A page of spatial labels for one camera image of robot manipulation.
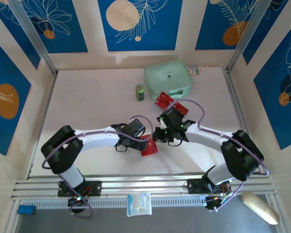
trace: blue sponge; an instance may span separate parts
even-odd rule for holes
[[[20,205],[18,207],[17,213],[19,215],[33,215],[35,210],[35,205]]]

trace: mint green pouch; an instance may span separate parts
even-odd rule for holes
[[[145,68],[145,86],[152,101],[165,92],[173,99],[178,99],[190,93],[192,78],[186,65],[179,60]]]

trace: red object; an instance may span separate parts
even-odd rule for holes
[[[166,93],[161,92],[160,96],[158,96],[155,101],[155,105],[164,111],[173,101],[174,101],[173,98],[171,98]],[[181,112],[182,114],[184,114],[184,116],[186,116],[187,113],[189,112],[189,109],[187,109],[186,107],[184,107],[182,104],[178,102],[174,103],[173,107],[177,109],[179,112]]]
[[[143,135],[141,136],[141,139],[146,139],[147,137],[149,137],[150,135]],[[145,151],[141,152],[142,156],[147,156],[147,155],[151,155],[151,154],[155,154],[157,152],[157,147],[156,147],[156,143],[153,142],[152,138],[150,138],[147,142],[147,147]]]

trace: gray floor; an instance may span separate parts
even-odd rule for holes
[[[205,207],[153,208],[151,216],[127,217],[126,209],[95,209],[91,219],[68,210],[36,210],[20,216],[16,233],[275,233],[235,197],[218,213]]]

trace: green can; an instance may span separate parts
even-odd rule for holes
[[[145,99],[145,87],[142,84],[136,85],[136,99],[138,101],[143,101]]]

